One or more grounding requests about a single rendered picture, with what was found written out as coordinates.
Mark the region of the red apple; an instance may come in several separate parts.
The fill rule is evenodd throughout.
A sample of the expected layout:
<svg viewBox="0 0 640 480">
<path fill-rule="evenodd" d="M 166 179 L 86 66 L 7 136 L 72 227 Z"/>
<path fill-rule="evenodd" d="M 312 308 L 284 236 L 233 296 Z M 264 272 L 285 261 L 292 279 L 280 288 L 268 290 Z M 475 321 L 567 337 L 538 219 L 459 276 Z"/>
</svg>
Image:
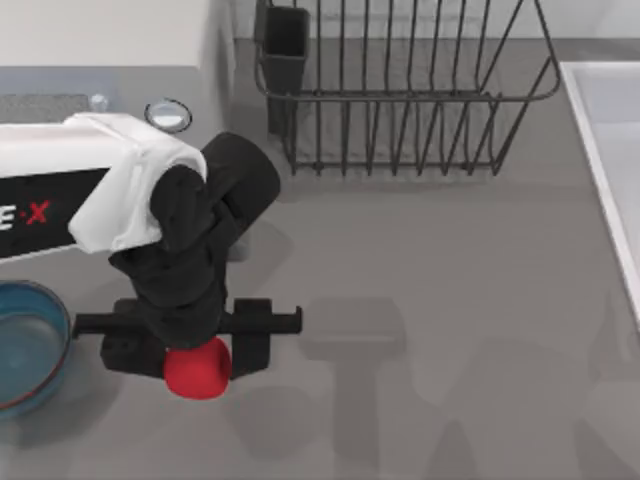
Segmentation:
<svg viewBox="0 0 640 480">
<path fill-rule="evenodd" d="M 163 379 L 175 395 L 210 400 L 225 393 L 231 371 L 231 352 L 223 340 L 214 337 L 194 349 L 170 349 L 164 360 Z"/>
</svg>

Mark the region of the blue bowl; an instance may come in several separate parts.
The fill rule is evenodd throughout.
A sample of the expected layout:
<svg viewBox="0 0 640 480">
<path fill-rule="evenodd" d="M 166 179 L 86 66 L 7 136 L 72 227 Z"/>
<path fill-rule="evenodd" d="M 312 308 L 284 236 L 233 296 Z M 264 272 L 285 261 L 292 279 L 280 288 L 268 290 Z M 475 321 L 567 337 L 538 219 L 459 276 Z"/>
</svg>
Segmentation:
<svg viewBox="0 0 640 480">
<path fill-rule="evenodd" d="M 0 422 L 41 407 L 57 392 L 71 327 L 68 309 L 50 288 L 0 280 Z"/>
</svg>

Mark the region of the dark cutlery holder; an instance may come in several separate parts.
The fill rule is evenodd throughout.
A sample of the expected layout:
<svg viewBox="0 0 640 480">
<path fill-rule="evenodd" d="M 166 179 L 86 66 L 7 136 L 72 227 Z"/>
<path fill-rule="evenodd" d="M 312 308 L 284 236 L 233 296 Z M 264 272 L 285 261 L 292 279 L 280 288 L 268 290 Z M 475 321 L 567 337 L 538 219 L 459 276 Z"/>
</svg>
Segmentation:
<svg viewBox="0 0 640 480">
<path fill-rule="evenodd" d="M 254 41 L 265 90 L 273 98 L 300 94 L 309 50 L 310 13 L 256 0 Z"/>
</svg>

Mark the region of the pale microwave oven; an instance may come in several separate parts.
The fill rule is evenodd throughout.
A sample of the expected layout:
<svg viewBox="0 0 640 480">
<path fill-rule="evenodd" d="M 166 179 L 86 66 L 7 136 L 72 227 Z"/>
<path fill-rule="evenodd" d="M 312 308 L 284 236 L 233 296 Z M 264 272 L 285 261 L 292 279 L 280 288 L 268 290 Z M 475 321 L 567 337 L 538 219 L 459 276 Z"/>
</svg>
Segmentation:
<svg viewBox="0 0 640 480">
<path fill-rule="evenodd" d="M 0 0 L 0 123 L 60 121 L 89 109 L 141 120 L 185 104 L 179 138 L 202 146 L 230 127 L 235 70 L 230 0 Z"/>
</svg>

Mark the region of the white sink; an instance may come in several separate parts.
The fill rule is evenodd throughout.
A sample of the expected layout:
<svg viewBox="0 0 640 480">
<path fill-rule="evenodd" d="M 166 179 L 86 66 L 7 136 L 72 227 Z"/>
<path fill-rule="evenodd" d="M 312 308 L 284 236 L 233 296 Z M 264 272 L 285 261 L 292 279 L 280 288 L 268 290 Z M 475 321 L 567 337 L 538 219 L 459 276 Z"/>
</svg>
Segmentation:
<svg viewBox="0 0 640 480">
<path fill-rule="evenodd" d="M 640 332 L 640 61 L 560 70 Z"/>
</svg>

